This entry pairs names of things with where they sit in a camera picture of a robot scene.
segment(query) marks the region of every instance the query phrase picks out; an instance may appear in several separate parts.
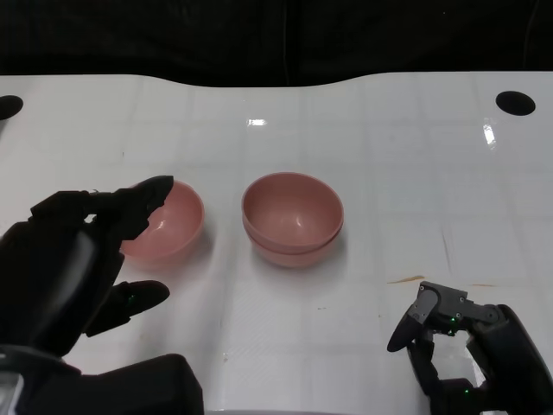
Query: stacked pink bowls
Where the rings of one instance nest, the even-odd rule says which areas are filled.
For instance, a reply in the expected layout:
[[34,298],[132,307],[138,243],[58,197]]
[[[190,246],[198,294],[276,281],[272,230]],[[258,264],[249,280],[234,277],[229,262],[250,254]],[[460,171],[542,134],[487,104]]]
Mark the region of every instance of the stacked pink bowls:
[[146,230],[121,245],[125,260],[149,270],[180,263],[200,239],[204,216],[201,198],[175,180],[163,206],[149,216]]
[[320,180],[275,173],[245,191],[242,221],[262,257],[281,266],[305,267],[332,251],[344,209],[336,192]]

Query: table surface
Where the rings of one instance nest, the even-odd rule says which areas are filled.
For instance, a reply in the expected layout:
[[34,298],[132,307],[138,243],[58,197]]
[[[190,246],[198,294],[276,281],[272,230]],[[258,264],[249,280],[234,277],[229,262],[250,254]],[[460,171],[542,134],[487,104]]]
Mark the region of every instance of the table surface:
[[[495,105],[503,91],[537,104]],[[306,88],[215,89],[140,76],[0,77],[24,100],[0,124],[0,233],[61,189],[174,175],[202,197],[201,248],[171,297],[67,356],[97,374],[184,355],[206,408],[427,414],[406,353],[385,346],[425,276],[507,303],[553,367],[553,74],[381,74]],[[266,264],[240,198],[275,171],[321,178],[346,224],[327,262]],[[466,337],[437,339],[442,377],[475,372]]]

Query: robotic hand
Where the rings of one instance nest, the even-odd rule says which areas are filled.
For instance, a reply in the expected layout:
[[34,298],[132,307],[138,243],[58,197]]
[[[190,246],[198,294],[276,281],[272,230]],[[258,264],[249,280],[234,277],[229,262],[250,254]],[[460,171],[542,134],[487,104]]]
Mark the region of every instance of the robotic hand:
[[[432,365],[434,334],[470,334],[467,349],[486,381],[440,380]],[[423,282],[416,301],[399,322],[389,352],[407,348],[415,376],[433,415],[553,413],[553,382],[517,315],[506,305],[478,305],[465,291]]]
[[2,237],[0,415],[203,413],[179,355],[98,376],[61,359],[82,333],[125,324],[168,297],[155,281],[113,284],[121,242],[146,229],[172,187],[173,177],[159,176],[113,194],[58,192]]

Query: black cable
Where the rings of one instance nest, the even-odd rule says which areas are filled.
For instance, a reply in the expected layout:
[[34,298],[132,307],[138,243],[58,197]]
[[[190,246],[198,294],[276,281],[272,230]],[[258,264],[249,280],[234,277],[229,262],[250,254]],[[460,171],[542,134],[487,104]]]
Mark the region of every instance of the black cable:
[[539,7],[539,0],[534,2],[534,7],[530,13],[530,18],[528,19],[528,25],[526,26],[526,34],[524,36],[524,51],[522,55],[522,68],[526,69],[526,63],[528,61],[528,48],[530,46],[530,33],[532,26],[534,24],[534,19],[536,18],[537,8]]

